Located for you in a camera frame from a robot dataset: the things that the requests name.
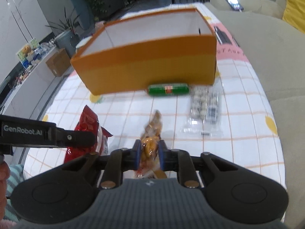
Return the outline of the smartphone on sofa arm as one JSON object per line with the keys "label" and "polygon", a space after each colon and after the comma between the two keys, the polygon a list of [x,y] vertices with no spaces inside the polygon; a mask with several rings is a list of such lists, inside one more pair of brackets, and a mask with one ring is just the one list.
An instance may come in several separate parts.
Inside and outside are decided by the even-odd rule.
{"label": "smartphone on sofa arm", "polygon": [[242,12],[244,10],[243,6],[239,3],[238,0],[226,0],[233,11]]}

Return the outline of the person's left hand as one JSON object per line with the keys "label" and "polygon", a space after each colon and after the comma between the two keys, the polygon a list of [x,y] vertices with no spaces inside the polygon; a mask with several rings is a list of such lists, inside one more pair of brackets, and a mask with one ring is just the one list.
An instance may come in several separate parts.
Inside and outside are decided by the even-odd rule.
{"label": "person's left hand", "polygon": [[5,207],[7,205],[6,190],[7,179],[10,177],[10,169],[6,162],[0,165],[0,220],[5,215]]}

